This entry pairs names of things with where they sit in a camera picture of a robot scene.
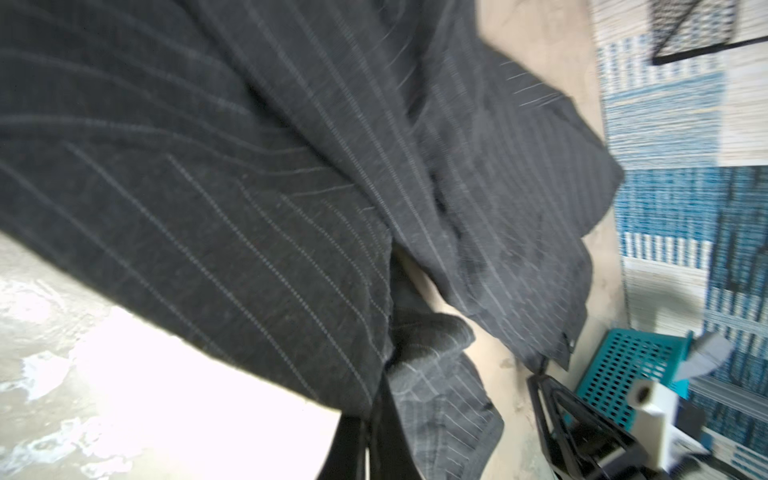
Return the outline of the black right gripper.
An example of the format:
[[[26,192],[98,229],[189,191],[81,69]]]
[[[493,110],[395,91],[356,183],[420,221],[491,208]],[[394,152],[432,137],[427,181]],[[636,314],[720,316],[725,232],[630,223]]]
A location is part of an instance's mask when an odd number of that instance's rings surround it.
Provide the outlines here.
[[[644,479],[646,450],[549,375],[527,379],[542,453],[558,479]]]

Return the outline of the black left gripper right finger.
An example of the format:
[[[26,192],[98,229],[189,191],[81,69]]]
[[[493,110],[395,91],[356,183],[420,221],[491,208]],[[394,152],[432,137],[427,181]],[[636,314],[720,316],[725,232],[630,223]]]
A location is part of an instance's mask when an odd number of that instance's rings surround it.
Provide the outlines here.
[[[369,478],[421,480],[388,379],[382,375],[369,419]]]

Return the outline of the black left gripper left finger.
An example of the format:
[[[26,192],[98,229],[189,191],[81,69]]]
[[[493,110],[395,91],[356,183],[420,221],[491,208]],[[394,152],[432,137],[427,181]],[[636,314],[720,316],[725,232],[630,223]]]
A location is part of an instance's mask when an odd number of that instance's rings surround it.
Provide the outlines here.
[[[366,423],[356,417],[341,416],[317,479],[365,480],[366,451]]]

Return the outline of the dark grey pinstripe shirt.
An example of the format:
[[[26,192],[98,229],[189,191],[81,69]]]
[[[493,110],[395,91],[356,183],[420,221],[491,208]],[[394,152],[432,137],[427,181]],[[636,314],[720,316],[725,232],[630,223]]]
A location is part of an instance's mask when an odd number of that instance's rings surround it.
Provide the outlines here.
[[[1,228],[429,479],[503,420],[472,324],[567,367],[621,166],[471,1],[5,1]]]

